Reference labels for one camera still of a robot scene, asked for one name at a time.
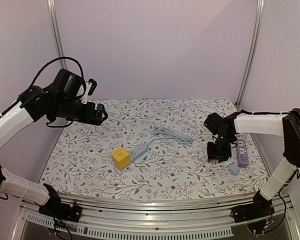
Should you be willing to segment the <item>light blue plug adapter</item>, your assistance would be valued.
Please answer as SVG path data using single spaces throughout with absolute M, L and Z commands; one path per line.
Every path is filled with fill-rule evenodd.
M 232 163 L 229 168 L 228 171 L 232 174 L 232 175 L 237 175 L 240 171 L 240 167 L 236 164 L 236 163 Z

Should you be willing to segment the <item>purple power strip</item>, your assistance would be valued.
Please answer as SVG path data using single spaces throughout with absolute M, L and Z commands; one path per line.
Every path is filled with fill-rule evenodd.
M 246 141 L 238 139 L 236 145 L 237 165 L 240 168 L 246 168 L 249 165 L 249 156 Z

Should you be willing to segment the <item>yellow cube socket adapter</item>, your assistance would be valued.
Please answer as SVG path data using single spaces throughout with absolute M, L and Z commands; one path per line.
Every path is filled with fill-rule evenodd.
M 111 153 L 111 158 L 115 166 L 122 170 L 131 163 L 130 154 L 123 148 L 119 147 Z

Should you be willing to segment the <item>blue power strip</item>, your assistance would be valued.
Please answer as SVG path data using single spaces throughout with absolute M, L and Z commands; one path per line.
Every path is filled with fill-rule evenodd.
M 134 162 L 136 159 L 141 157 L 144 153 L 147 152 L 148 146 L 144 143 L 140 143 L 137 146 L 135 146 L 133 149 L 129 150 L 129 156 L 130 156 L 130 162 Z

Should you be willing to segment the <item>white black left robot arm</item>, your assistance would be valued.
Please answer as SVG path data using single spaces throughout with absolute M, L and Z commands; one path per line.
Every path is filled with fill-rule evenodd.
M 55 58 L 46 63 L 35 75 L 29 87 L 2 113 L 0 113 L 0 150 L 17 133 L 37 122 L 42 117 L 48 119 L 46 126 L 54 128 L 53 122 L 60 118 L 69 127 L 73 122 L 100 126 L 108 114 L 103 104 L 88 101 L 96 87 L 94 79 L 85 81 L 84 73 L 79 75 L 60 69 L 51 84 L 46 87 L 35 85 L 36 80 L 49 65 L 59 61 Z M 9 196 L 39 205 L 39 212 L 52 217 L 60 217 L 76 204 L 62 203 L 57 191 L 49 184 L 40 185 L 26 180 L 3 168 L 0 164 L 0 193 L 4 200 Z

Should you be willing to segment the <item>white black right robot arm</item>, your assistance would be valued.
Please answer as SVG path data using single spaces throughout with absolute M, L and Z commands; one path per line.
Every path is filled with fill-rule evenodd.
M 273 198 L 300 172 L 300 109 L 281 112 L 234 112 L 220 116 L 216 112 L 207 116 L 204 126 L 215 137 L 207 143 L 209 160 L 225 162 L 232 156 L 232 145 L 238 135 L 251 134 L 277 138 L 282 144 L 281 160 L 278 160 L 270 177 L 253 196 L 251 204 L 233 209 L 239 215 L 259 218 L 273 213 Z

